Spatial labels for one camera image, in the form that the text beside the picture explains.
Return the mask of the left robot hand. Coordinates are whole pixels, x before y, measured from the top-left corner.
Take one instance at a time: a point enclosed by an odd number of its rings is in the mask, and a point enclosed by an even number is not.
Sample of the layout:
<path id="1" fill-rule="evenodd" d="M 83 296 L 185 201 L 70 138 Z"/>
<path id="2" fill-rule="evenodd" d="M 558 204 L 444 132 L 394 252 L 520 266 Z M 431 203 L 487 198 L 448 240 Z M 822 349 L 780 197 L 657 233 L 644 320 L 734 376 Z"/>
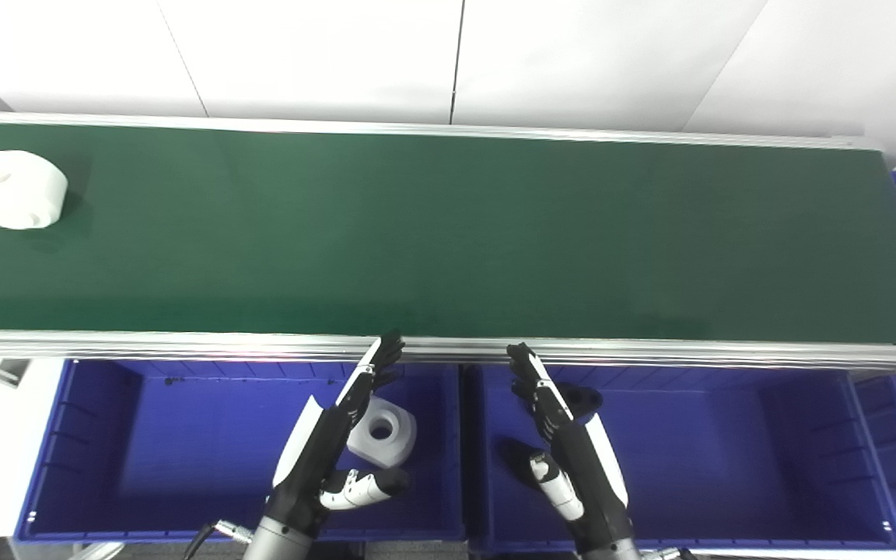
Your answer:
<path id="1" fill-rule="evenodd" d="M 398 330 L 383 334 L 359 360 L 330 407 L 309 398 L 285 443 L 260 524 L 283 536 L 299 533 L 314 539 L 333 511 L 372 506 L 408 489 L 410 474 L 400 467 L 373 472 L 337 468 L 374 391 L 394 379 L 387 370 L 404 347 Z"/>

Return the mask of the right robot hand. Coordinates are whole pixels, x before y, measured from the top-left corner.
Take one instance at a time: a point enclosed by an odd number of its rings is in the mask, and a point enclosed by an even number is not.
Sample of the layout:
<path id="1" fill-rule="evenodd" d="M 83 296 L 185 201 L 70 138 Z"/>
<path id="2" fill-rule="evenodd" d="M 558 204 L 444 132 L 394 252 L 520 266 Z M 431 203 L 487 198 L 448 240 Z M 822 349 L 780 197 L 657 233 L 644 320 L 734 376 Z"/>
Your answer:
<path id="1" fill-rule="evenodd" d="M 565 521 L 582 559 L 639 559 L 627 492 L 602 397 L 591 387 L 555 382 L 532 348 L 507 347 L 511 391 L 529 408 L 544 449 L 506 439 L 499 450 L 519 481 L 545 496 Z"/>

